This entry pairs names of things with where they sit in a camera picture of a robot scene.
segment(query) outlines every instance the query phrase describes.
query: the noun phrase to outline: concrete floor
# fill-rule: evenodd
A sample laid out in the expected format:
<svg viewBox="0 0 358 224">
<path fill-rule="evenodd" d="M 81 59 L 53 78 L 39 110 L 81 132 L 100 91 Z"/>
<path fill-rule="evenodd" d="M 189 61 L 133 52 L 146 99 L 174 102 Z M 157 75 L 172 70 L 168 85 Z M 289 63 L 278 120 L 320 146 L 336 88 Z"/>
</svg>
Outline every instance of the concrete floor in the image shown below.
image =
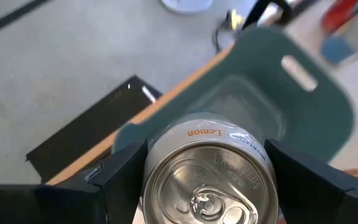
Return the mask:
<svg viewBox="0 0 358 224">
<path fill-rule="evenodd" d="M 26 0 L 0 0 L 0 16 Z M 54 0 L 0 31 L 0 183 L 36 183 L 25 155 L 136 73 L 162 92 L 214 56 L 230 8 L 179 16 L 158 0 Z"/>
</svg>

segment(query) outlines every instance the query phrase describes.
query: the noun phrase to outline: black cable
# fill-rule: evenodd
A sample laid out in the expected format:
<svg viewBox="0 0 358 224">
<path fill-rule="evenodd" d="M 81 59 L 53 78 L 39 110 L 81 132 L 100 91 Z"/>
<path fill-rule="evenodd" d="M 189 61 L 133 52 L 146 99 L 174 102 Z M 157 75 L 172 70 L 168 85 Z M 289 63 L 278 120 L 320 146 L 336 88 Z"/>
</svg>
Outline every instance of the black cable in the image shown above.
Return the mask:
<svg viewBox="0 0 358 224">
<path fill-rule="evenodd" d="M 0 30 L 51 0 L 34 0 L 0 18 Z"/>
<path fill-rule="evenodd" d="M 222 29 L 226 28 L 226 24 L 227 24 L 226 20 L 223 21 L 222 23 L 220 23 L 220 25 L 218 25 L 218 27 L 216 28 L 216 30 L 212 34 L 212 44 L 215 47 L 216 54 L 218 54 L 218 53 L 220 53 L 220 51 L 222 51 L 222 47 L 221 47 L 221 45 L 219 43 L 219 32 Z"/>
</svg>

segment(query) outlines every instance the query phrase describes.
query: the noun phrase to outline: aluminum can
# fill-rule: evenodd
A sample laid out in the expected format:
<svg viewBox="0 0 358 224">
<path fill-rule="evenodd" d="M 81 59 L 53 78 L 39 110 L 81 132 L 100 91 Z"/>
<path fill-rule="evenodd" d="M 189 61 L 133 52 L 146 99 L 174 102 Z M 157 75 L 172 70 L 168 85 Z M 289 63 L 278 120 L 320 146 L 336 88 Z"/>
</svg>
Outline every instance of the aluminum can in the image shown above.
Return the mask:
<svg viewBox="0 0 358 224">
<path fill-rule="evenodd" d="M 262 145 L 215 114 L 171 125 L 145 163 L 146 224 L 277 223 L 275 175 Z"/>
</svg>

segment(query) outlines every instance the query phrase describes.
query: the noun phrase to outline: pull tab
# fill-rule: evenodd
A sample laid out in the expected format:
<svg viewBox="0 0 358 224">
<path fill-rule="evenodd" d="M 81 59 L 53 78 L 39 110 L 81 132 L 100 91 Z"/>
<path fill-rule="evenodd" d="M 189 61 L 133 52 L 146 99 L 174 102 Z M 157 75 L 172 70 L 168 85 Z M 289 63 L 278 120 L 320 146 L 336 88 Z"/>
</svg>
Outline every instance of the pull tab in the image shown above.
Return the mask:
<svg viewBox="0 0 358 224">
<path fill-rule="evenodd" d="M 190 210 L 201 221 L 216 224 L 255 224 L 258 213 L 250 202 L 242 202 L 215 187 L 202 186 L 193 191 Z"/>
</svg>

